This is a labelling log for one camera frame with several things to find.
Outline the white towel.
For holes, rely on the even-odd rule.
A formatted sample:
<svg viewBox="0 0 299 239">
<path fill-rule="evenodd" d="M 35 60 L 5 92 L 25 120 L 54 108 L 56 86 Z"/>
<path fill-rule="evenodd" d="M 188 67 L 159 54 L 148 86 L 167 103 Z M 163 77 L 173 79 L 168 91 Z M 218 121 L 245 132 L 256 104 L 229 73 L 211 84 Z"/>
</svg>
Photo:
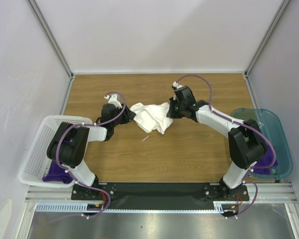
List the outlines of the white towel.
<svg viewBox="0 0 299 239">
<path fill-rule="evenodd" d="M 167 117 L 169 103 L 165 102 L 160 105 L 143 105 L 137 103 L 131 106 L 130 110 L 136 114 L 134 121 L 146 133 L 157 130 L 164 135 L 165 131 L 173 123 L 173 119 Z"/>
</svg>

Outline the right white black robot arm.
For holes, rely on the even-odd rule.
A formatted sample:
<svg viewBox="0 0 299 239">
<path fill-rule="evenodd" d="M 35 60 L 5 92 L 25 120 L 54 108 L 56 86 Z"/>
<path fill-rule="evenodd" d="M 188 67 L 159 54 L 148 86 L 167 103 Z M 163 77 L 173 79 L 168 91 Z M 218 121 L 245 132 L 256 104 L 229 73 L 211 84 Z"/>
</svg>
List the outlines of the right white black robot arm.
<svg viewBox="0 0 299 239">
<path fill-rule="evenodd" d="M 231 200 L 238 193 L 247 172 L 261 160 L 268 151 L 265 140 L 259 135 L 255 120 L 243 121 L 222 115 L 208 102 L 197 101 L 188 86 L 173 83 L 174 96 L 170 98 L 166 114 L 171 119 L 188 118 L 204 124 L 228 139 L 232 163 L 227 173 L 219 181 L 219 194 Z"/>
</svg>

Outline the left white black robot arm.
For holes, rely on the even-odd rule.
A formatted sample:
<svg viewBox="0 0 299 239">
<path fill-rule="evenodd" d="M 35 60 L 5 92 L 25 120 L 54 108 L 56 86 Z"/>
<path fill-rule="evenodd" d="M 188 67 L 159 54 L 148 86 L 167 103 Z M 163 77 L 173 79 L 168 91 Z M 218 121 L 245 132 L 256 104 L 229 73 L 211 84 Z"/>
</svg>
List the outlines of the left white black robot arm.
<svg viewBox="0 0 299 239">
<path fill-rule="evenodd" d="M 95 199 L 100 193 L 100 187 L 98 177 L 84 161 L 88 143 L 110 140 L 116 126 L 130 123 L 135 116 L 136 113 L 126 104 L 117 107 L 107 103 L 103 105 L 101 116 L 94 124 L 79 126 L 62 122 L 47 148 L 47 157 L 54 161 L 71 181 L 84 184 L 84 196 Z"/>
</svg>

